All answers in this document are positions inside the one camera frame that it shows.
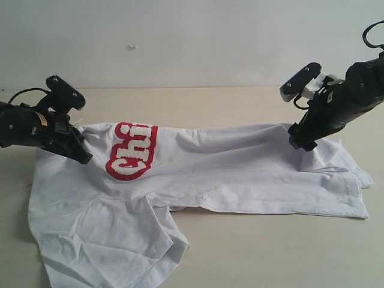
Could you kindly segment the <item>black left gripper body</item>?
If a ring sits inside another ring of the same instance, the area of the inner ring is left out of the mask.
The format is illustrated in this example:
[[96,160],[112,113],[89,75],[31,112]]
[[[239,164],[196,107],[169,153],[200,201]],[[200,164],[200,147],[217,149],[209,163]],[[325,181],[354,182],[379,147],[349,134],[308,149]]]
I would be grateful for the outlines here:
[[36,121],[33,123],[31,137],[35,144],[54,154],[60,155],[61,148],[68,143],[69,137],[69,117],[56,121],[54,112],[43,114],[33,112]]

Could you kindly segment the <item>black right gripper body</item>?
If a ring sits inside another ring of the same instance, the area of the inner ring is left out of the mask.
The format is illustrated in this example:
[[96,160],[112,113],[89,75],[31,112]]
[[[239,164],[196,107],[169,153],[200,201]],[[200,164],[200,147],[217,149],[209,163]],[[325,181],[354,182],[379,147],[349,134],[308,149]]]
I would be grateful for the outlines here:
[[346,89],[321,89],[309,101],[309,109],[288,133],[297,139],[317,141],[341,131],[357,117],[357,96]]

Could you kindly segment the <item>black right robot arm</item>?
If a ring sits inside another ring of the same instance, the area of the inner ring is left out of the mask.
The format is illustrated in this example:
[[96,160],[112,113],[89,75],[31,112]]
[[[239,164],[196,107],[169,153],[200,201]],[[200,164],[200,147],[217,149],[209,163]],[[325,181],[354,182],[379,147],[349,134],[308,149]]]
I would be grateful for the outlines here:
[[321,72],[311,62],[280,87],[285,102],[306,98],[303,118],[288,129],[295,149],[313,150],[317,140],[341,131],[348,123],[383,103],[383,54],[356,62],[343,79]]

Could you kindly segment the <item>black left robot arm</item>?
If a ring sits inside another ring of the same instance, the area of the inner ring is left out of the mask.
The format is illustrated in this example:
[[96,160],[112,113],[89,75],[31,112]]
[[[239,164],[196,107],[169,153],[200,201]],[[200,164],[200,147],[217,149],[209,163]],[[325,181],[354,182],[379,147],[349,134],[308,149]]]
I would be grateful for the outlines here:
[[60,115],[38,106],[1,103],[1,147],[30,146],[88,164],[92,158],[83,146],[84,137]]

